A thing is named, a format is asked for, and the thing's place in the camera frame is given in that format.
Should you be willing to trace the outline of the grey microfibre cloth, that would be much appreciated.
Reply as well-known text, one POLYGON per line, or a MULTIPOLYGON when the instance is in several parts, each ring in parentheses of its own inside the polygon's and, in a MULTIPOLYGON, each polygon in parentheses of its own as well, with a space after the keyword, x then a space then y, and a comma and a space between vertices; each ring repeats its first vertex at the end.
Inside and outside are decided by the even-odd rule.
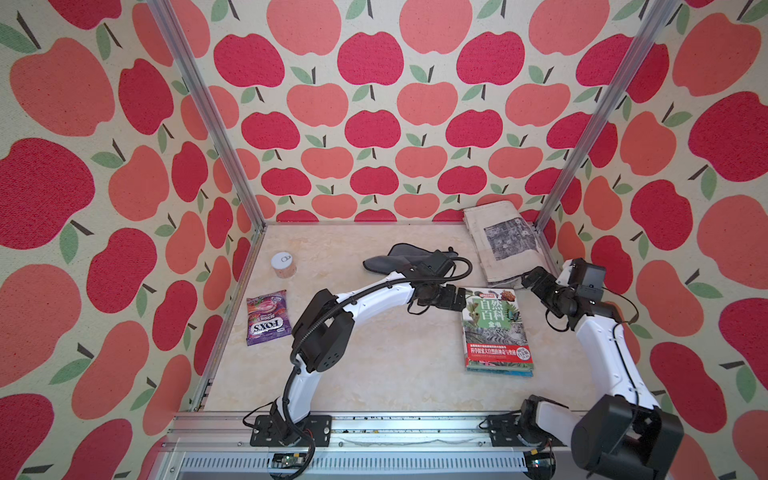
POLYGON ((440 250, 440 257, 433 259, 434 253, 437 253, 437 250, 429 251, 412 244, 397 243, 387 255, 364 260, 363 267, 370 272, 384 275, 413 267, 419 277, 445 277, 453 266, 452 259, 456 258, 458 253, 449 247, 447 250, 440 250))

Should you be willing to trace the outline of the red green book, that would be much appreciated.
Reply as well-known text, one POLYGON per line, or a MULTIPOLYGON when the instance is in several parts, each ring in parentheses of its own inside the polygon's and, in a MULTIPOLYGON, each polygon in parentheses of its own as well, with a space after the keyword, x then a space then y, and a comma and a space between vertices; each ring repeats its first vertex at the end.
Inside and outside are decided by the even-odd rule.
POLYGON ((467 289, 462 329, 465 368, 474 363, 531 368, 534 371, 534 361, 513 289, 467 289))

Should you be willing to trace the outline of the blue science book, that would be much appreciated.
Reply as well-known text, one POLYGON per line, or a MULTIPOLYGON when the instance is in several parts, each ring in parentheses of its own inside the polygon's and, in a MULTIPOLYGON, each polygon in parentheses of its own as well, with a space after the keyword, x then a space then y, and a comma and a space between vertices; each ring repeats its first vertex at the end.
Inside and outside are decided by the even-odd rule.
POLYGON ((511 376, 525 377, 525 378, 531 378, 534 376, 533 370, 531 368, 518 368, 518 367, 470 363, 466 367, 466 370, 469 372, 511 375, 511 376))

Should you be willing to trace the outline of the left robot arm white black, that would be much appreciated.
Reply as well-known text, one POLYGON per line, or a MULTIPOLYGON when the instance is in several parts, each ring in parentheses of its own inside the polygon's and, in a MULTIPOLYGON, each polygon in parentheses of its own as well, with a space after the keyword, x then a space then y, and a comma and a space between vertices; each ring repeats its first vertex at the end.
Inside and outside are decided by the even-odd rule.
POLYGON ((299 424, 309 415, 321 376, 343 357, 356 326, 401 306, 460 311, 464 294, 454 283, 472 271, 470 260, 452 250, 436 250, 417 264, 396 266, 364 288, 344 294, 318 291, 294 327, 291 371, 283 393, 270 409, 278 434, 303 433, 299 424))

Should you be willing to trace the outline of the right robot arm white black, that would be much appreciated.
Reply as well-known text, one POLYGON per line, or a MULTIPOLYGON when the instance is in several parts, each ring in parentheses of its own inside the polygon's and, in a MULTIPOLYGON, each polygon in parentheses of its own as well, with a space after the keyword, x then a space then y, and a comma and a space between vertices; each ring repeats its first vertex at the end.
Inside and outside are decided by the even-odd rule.
POLYGON ((579 416, 562 404, 532 395, 518 425, 530 443, 556 439, 569 447, 575 464, 609 479, 663 479, 684 431, 679 418, 663 411, 647 389, 626 344, 615 306, 603 302, 605 270, 570 260, 559 276, 537 266, 522 277, 547 312, 565 318, 565 331, 584 349, 597 401, 579 416))

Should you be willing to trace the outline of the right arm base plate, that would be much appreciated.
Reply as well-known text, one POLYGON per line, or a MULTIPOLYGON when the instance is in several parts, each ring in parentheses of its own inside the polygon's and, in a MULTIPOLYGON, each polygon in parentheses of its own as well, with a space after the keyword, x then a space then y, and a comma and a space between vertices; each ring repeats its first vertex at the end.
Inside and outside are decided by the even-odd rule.
POLYGON ((564 447, 564 444, 531 423, 519 411, 488 415, 478 427, 486 431, 494 447, 564 447))

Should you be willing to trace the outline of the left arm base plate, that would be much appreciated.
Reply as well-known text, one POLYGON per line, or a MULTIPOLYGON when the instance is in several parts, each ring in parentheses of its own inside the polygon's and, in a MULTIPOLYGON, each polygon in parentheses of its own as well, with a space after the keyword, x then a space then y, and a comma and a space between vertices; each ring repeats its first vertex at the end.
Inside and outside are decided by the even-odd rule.
POLYGON ((252 428, 252 447, 328 447, 333 417, 312 415, 290 427, 279 415, 259 415, 252 428))

